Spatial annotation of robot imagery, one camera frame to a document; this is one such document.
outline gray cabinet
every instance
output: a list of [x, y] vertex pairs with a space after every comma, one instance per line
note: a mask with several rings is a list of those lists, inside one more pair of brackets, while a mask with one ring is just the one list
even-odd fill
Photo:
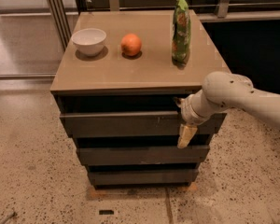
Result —
[[[77, 21], [76, 30], [95, 25], [106, 31], [107, 54], [87, 58], [70, 42], [51, 93], [95, 187], [190, 184], [225, 118], [215, 114], [198, 127], [186, 148], [177, 148], [184, 121], [174, 99], [198, 91], [210, 72], [229, 68], [192, 11], [189, 62], [174, 65], [172, 14], [82, 13]], [[137, 59], [125, 59], [119, 52], [119, 39], [131, 27], [143, 39], [143, 54]]]

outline white bowl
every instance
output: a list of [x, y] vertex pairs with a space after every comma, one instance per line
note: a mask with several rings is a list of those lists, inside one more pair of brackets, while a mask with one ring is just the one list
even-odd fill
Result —
[[106, 33], [97, 28], [87, 28], [72, 35], [72, 41], [77, 49], [87, 55], [98, 55], [105, 46]]

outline terrazzo floor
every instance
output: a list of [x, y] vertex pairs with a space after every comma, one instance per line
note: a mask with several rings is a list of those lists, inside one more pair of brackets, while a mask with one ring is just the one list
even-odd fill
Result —
[[[0, 16], [0, 74], [55, 72], [61, 57], [50, 16]], [[190, 187], [95, 190], [50, 84], [0, 81], [0, 223], [280, 224], [274, 128], [230, 109]]]

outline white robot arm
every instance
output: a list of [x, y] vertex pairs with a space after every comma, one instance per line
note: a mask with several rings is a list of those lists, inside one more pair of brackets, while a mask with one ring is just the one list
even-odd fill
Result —
[[241, 75], [213, 72], [205, 78], [200, 91], [180, 99], [177, 105], [189, 126], [237, 107], [280, 131], [280, 95], [254, 89], [251, 80]]

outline green bottle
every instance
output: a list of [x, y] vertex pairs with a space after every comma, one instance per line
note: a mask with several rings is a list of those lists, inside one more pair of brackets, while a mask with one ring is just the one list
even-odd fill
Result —
[[173, 26], [172, 58], [185, 65], [189, 56], [190, 42], [189, 6], [186, 0], [176, 0]]

